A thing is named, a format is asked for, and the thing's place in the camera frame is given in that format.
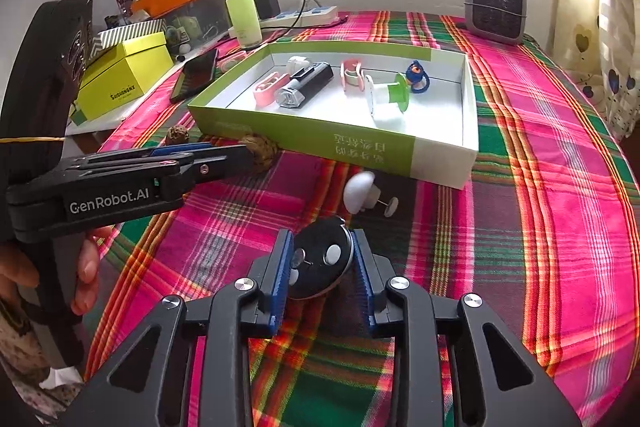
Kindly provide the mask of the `person's left hand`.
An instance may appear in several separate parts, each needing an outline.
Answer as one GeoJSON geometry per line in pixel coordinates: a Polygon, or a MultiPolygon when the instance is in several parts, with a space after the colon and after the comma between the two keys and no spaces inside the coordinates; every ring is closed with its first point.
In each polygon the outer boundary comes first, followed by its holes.
{"type": "MultiPolygon", "coordinates": [[[[112,227],[98,228],[86,234],[84,243],[77,257],[77,285],[75,297],[70,304],[73,312],[84,315],[89,312],[98,298],[99,281],[98,270],[100,255],[99,239],[107,239],[111,235],[112,227]]],[[[35,288],[39,282],[39,275],[27,257],[15,246],[1,245],[1,299],[9,308],[17,310],[20,307],[17,285],[35,288]]]]}

